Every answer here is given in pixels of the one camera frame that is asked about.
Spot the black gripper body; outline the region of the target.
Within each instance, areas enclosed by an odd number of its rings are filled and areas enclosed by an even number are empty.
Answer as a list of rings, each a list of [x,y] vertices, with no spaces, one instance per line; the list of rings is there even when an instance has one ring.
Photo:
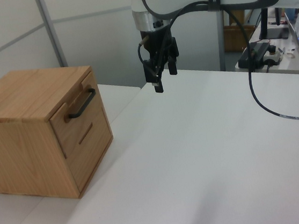
[[[176,58],[179,56],[179,50],[175,37],[172,36],[171,31],[167,32],[168,27],[161,28],[154,32],[141,31],[141,37],[149,37],[145,42],[144,48],[149,52],[150,59],[155,62],[158,61],[159,54],[162,50],[162,43],[165,38],[164,56],[163,60],[166,61],[168,56]]]

